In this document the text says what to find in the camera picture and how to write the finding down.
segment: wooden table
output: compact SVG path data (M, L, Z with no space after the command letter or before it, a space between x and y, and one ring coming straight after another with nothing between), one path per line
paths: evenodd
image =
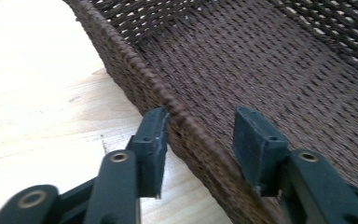
M0 1L0 207L32 185L65 192L96 176L141 120L64 2ZM230 223L171 151L162 200L142 210L143 223Z

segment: wood grain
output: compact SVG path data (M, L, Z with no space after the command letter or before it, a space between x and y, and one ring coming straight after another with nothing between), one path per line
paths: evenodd
M0 1L0 207L32 185L65 192L122 149L142 120L61 1ZM230 223L169 151L162 200L143 223Z

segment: black clamp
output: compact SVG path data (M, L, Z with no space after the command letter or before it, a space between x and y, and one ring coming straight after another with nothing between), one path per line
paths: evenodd
M62 195L51 185L25 189L1 209L0 223L140 223L139 198L161 194L167 119L162 108L147 112L126 149L103 157L97 177Z
M238 107L232 149L248 183L277 197L291 223L358 224L358 189L319 153L289 151L288 140L261 114Z

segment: woven texture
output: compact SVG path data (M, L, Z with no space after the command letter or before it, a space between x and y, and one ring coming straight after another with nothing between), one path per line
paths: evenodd
M276 204L253 194L233 158L237 105L260 111L288 137L291 148L325 155L358 187L358 48L341 39L352 33L335 17L320 12L328 22L307 22L316 5L331 4L66 2L110 76L141 113L161 105L171 113L173 151L234 223L281 221ZM342 10L358 11L358 1L349 2ZM358 21L356 15L348 14ZM339 38L318 26L334 27L331 21L338 22Z

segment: metal rivet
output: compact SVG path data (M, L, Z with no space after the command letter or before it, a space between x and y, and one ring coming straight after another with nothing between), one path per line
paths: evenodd
M27 202L32 196L37 196L34 200ZM42 203L43 201L45 201L45 199L48 197L48 194L41 189L36 189L34 191L31 191L27 194L25 194L24 196L22 196L19 199L19 202L17 203L17 206L19 208L30 208L30 207L34 207L40 203Z
M318 157L316 157L315 155L309 152L301 152L300 154L298 154L298 157L304 161L309 161L309 162L316 162L319 160Z
M126 161L129 158L129 155L126 153L118 153L110 157L110 161L112 162L122 162Z

